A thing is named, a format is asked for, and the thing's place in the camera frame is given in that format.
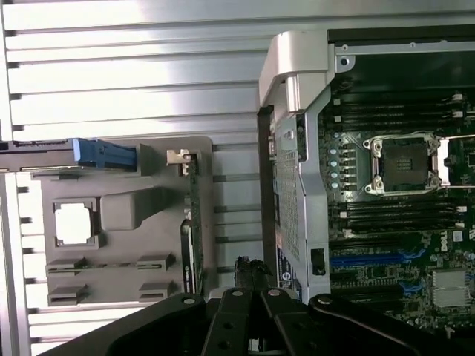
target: green motherboard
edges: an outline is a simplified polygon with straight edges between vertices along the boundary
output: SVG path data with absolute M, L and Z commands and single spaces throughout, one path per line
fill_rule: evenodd
M 472 102 L 333 88 L 318 118 L 332 293 L 448 337 L 473 327 Z

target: cpu socket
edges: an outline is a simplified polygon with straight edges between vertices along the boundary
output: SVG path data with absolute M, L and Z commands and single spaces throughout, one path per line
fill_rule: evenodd
M 371 151 L 372 195 L 424 194 L 440 188 L 437 175 L 439 140 L 432 133 L 375 136 L 363 142 Z

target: silver metal panel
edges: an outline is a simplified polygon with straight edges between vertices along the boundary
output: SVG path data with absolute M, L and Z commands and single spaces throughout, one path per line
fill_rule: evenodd
M 261 221 L 257 181 L 235 180 L 256 178 L 254 112 L 258 107 L 258 73 L 271 38 L 288 30 L 473 23 L 475 10 L 472 1 L 452 4 L 440 0 L 398 4 L 391 0 L 351 4 L 346 0 L 18 2 L 2 5 L 4 28 L 15 31 L 2 41 L 10 63 L 11 92 L 18 94 L 13 102 L 13 122 L 22 125 L 23 130 L 12 132 L 10 120 L 5 119 L 10 114 L 4 113 L 0 120 L 3 139 L 210 136 L 217 161 L 216 231 L 222 233 L 219 237 L 239 241 L 228 243 L 222 239 L 217 244 L 226 256 L 220 260 L 222 286 L 234 282 L 230 268 L 235 255 L 253 252 L 246 249 L 258 244 L 252 240 L 257 238 L 253 234 L 257 225 L 253 224 Z M 3 88 L 8 88 L 7 78 L 3 65 Z M 294 88 L 298 88 L 299 81 L 295 84 Z M 8 110 L 8 97 L 0 100 L 2 110 Z M 16 180 L 21 187 L 34 185 L 27 176 L 17 176 Z M 33 255 L 44 251 L 39 243 L 41 212 L 35 208 L 41 198 L 33 188 L 18 196 L 13 185 L 9 189 L 12 203 L 8 209 L 5 194 L 0 196 L 3 243 L 7 244 L 8 256 L 12 252 L 6 243 L 10 242 L 9 236 L 14 242 L 14 263 L 8 257 L 5 260 L 12 277 L 8 283 L 4 283 L 5 273 L 0 269 L 1 332 L 7 348 L 4 355 L 29 355 L 26 302 L 41 312 L 30 315 L 33 331 L 45 336 L 32 345 L 32 353 L 37 355 L 68 340 L 58 338 L 62 315 L 74 318 L 71 313 L 80 313 L 86 307 L 48 308 L 41 275 L 44 266 L 38 266 L 41 257 L 26 258 L 27 273 L 35 278 L 28 280 L 27 301 L 24 300 L 21 248 Z M 10 217 L 10 235 L 5 222 L 7 210 L 19 211 Z M 30 217 L 31 222 L 24 220 L 20 225 L 19 216 Z M 235 234 L 241 224 L 246 226 L 246 234 Z M 4 290 L 16 296 L 9 301 L 17 302 L 18 314 L 15 306 L 12 309 L 11 303 L 5 303 Z M 96 306 L 88 309 L 84 317 L 77 316 L 77 324 L 104 320 L 100 319 L 102 313 L 117 309 L 117 315 L 111 314 L 108 319 L 113 320 L 128 307 Z

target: circuit board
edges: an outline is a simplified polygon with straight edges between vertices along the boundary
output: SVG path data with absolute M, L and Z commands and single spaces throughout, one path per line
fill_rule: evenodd
M 461 334 L 475 325 L 475 92 L 340 89 L 318 118 L 332 293 Z

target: perforated metal grille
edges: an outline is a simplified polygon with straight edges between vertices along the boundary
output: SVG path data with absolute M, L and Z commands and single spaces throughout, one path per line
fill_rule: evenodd
M 279 209 L 281 230 L 285 248 L 291 251 L 297 261 L 298 253 L 298 220 L 297 220 L 297 151 L 281 149 L 281 141 L 277 141 L 277 159 L 275 180 L 279 192 Z

